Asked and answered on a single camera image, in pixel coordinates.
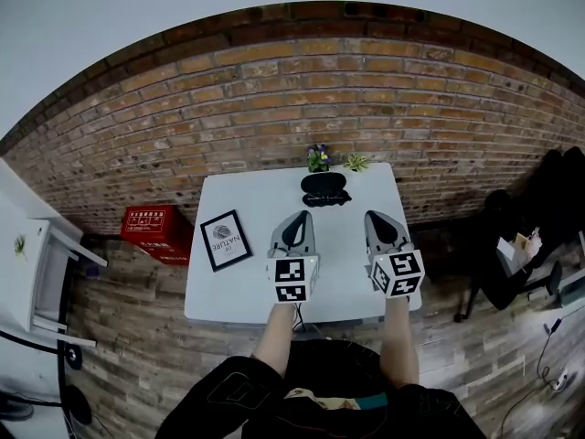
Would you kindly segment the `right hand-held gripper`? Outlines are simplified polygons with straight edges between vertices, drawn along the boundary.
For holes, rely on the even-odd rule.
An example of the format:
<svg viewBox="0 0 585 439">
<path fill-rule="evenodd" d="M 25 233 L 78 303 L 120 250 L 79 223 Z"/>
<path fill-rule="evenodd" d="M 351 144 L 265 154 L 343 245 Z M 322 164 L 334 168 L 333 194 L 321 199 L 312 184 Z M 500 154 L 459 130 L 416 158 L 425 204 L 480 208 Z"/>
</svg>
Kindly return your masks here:
<svg viewBox="0 0 585 439">
<path fill-rule="evenodd" d="M 398 248 L 385 253 L 368 254 L 367 276 L 373 289 L 386 298 L 410 297 L 425 276 L 421 253 L 410 242 L 406 229 L 397 220 L 379 211 L 369 210 L 364 218 L 367 246 L 371 251 L 382 247 Z"/>
</svg>

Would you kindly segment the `black office chair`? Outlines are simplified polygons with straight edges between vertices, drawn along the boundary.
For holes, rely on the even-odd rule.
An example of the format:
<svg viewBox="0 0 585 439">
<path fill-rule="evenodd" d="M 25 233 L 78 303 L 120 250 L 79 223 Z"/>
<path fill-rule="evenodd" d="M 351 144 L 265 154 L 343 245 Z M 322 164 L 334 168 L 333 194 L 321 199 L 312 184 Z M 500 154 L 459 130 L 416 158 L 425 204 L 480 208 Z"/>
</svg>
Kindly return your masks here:
<svg viewBox="0 0 585 439">
<path fill-rule="evenodd" d="M 470 294 L 464 313 L 454 315 L 461 323 L 472 313 L 474 299 L 482 292 L 498 310 L 507 308 L 518 295 L 545 288 L 558 290 L 561 264 L 555 262 L 549 275 L 530 278 L 561 245 L 585 232 L 585 154 L 577 147 L 565 153 L 548 151 L 540 166 L 518 195 L 497 189 L 484 201 L 484 209 L 470 219 L 463 232 L 462 263 L 469 272 Z M 517 235 L 540 238 L 536 254 L 518 258 L 510 270 L 497 250 L 499 241 Z"/>
</svg>

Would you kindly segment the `person's black printed shirt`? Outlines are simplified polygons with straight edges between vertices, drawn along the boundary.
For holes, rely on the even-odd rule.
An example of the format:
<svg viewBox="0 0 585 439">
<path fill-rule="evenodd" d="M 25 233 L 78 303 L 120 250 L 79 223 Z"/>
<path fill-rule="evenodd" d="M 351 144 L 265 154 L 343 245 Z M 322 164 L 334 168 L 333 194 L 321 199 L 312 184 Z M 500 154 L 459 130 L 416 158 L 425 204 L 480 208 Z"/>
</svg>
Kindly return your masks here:
<svg viewBox="0 0 585 439">
<path fill-rule="evenodd" d="M 448 391 L 392 387 L 354 342 L 294 341 L 285 375 L 231 357 L 171 411 L 155 439 L 486 439 Z"/>
</svg>

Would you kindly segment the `red fire equipment box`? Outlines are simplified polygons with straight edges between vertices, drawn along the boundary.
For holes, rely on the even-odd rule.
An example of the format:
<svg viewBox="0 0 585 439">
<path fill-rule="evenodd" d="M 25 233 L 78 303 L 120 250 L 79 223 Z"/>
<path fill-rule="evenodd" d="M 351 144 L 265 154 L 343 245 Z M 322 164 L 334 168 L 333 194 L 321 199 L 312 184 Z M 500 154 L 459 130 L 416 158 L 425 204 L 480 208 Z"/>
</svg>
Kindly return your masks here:
<svg viewBox="0 0 585 439">
<path fill-rule="evenodd" d="M 126 209 L 121 237 L 155 260 L 188 266 L 194 226 L 176 206 L 143 206 Z"/>
</svg>

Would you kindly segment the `black picture frame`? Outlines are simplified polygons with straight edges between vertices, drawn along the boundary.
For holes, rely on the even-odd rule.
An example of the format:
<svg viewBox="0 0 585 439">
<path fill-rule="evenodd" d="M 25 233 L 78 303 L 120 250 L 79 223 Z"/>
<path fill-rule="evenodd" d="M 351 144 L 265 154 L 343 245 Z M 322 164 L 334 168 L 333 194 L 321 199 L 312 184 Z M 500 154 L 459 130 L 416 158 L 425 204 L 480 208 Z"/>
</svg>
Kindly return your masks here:
<svg viewBox="0 0 585 439">
<path fill-rule="evenodd" d="M 216 216 L 199 227 L 214 273 L 253 255 L 235 209 Z"/>
</svg>

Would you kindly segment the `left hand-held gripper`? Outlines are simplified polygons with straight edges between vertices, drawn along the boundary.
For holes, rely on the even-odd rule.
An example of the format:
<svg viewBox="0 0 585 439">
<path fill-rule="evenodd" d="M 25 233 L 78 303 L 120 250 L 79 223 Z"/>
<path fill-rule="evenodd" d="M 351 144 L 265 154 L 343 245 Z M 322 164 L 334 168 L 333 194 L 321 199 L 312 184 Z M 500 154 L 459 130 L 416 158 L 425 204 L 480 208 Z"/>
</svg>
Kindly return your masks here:
<svg viewBox="0 0 585 439">
<path fill-rule="evenodd" d="M 315 253 L 313 218 L 307 210 L 286 218 L 271 235 L 266 274 L 275 303 L 303 303 L 311 299 L 320 258 L 317 254 L 302 253 Z"/>
</svg>

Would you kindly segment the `grey desk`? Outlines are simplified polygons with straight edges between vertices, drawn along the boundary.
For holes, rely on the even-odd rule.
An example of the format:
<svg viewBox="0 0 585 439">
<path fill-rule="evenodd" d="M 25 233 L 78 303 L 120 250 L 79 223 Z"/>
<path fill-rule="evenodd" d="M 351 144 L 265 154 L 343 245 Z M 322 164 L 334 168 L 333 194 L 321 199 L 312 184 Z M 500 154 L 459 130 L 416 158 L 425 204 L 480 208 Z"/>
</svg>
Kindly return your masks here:
<svg viewBox="0 0 585 439">
<path fill-rule="evenodd" d="M 558 301 L 562 307 L 585 298 L 585 268 L 563 279 L 558 289 Z"/>
</svg>

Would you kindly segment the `purple flower potted plant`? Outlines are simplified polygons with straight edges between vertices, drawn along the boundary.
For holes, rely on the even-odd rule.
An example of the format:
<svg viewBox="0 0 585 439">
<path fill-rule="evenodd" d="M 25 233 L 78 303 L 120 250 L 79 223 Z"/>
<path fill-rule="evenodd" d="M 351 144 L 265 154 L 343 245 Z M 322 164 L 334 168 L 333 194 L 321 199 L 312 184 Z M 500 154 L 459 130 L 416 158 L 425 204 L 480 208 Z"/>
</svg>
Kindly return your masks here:
<svg viewBox="0 0 585 439">
<path fill-rule="evenodd" d="M 314 144 L 307 149 L 307 167 L 310 173 L 327 172 L 331 158 L 324 144 Z"/>
</svg>

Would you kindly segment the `white cabinet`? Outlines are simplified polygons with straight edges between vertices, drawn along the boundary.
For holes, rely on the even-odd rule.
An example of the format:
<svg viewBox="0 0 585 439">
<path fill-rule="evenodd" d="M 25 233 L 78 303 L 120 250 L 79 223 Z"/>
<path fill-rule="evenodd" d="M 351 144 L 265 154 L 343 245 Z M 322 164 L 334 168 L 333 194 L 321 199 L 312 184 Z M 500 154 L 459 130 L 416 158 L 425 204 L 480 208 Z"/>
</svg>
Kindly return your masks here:
<svg viewBox="0 0 585 439">
<path fill-rule="evenodd" d="M 27 261 L 16 257 L 14 241 L 26 236 Z M 80 258 L 101 267 L 108 262 L 80 244 L 82 231 L 41 199 L 0 158 L 0 319 L 36 341 L 58 340 L 95 348 L 97 342 L 72 337 L 57 309 L 39 308 L 58 298 L 69 261 Z"/>
</svg>

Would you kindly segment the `person's left forearm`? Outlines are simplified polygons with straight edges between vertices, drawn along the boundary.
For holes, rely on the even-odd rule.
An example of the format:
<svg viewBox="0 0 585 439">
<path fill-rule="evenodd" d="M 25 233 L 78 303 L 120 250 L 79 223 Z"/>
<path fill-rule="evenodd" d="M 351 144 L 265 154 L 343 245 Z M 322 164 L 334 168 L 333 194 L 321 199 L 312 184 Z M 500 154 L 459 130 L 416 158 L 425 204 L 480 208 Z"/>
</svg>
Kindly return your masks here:
<svg viewBox="0 0 585 439">
<path fill-rule="evenodd" d="M 252 352 L 254 359 L 272 368 L 282 378 L 288 366 L 295 317 L 295 305 L 274 305 L 260 342 Z"/>
</svg>

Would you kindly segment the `person's right forearm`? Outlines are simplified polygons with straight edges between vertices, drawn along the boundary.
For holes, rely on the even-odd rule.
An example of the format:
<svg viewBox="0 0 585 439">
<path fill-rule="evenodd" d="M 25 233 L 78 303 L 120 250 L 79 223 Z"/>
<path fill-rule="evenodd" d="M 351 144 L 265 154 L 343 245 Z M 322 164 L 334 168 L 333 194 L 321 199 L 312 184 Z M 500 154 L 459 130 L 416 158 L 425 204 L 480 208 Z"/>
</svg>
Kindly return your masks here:
<svg viewBox="0 0 585 439">
<path fill-rule="evenodd" d="M 409 299 L 386 300 L 384 330 L 380 349 L 380 370 L 396 389 L 417 385 L 420 365 L 411 325 Z"/>
</svg>

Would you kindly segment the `black glasses case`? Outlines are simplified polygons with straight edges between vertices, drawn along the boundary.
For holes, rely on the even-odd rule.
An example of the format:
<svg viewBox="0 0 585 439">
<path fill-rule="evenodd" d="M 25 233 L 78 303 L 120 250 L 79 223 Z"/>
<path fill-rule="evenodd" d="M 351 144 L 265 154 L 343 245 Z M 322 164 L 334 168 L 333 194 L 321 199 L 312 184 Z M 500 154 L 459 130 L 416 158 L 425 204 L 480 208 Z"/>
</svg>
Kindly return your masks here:
<svg viewBox="0 0 585 439">
<path fill-rule="evenodd" d="M 349 196 L 348 192 L 345 190 L 346 186 L 346 177 L 341 173 L 336 172 L 320 172 L 320 173 L 313 173 L 307 177 L 304 177 L 301 182 L 301 189 L 304 192 L 303 197 L 307 193 L 330 193 L 333 194 L 335 192 L 345 192 L 346 198 L 344 200 L 339 201 L 316 201 L 310 202 L 303 198 L 303 203 L 305 206 L 309 208 L 320 208 L 326 206 L 333 206 L 339 205 L 343 206 L 346 202 L 351 201 L 352 198 Z"/>
</svg>

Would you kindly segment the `small open paper box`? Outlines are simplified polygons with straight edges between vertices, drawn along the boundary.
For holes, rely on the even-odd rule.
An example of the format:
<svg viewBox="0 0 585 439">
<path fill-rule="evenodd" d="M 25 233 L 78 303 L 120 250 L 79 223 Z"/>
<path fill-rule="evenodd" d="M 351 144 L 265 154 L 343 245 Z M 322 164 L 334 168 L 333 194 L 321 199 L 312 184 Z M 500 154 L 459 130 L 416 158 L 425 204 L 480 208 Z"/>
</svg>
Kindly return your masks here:
<svg viewBox="0 0 585 439">
<path fill-rule="evenodd" d="M 517 233 L 512 241 L 505 241 L 500 237 L 495 252 L 505 275 L 509 277 L 530 263 L 541 246 L 539 227 L 536 227 L 528 237 L 520 233 Z"/>
</svg>

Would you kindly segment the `white table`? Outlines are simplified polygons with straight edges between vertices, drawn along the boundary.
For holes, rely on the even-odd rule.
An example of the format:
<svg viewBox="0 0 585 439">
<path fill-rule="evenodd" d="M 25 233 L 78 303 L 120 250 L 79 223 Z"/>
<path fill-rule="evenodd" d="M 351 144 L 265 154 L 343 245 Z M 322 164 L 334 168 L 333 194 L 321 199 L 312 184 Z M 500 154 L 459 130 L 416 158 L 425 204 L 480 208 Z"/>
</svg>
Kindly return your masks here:
<svg viewBox="0 0 585 439">
<path fill-rule="evenodd" d="M 311 323 L 382 316 L 385 297 L 367 276 L 364 217 L 382 212 L 405 225 L 396 178 L 388 163 L 373 163 L 355 173 L 339 166 L 350 201 L 311 209 L 319 274 L 308 301 L 301 306 Z M 261 170 L 206 177 L 203 183 L 186 280 L 184 313 L 200 321 L 263 324 L 277 301 L 275 284 L 266 272 L 271 235 L 285 219 L 305 208 L 301 182 L 304 167 Z M 212 233 L 206 222 L 235 212 L 250 257 L 213 270 L 208 250 Z"/>
</svg>

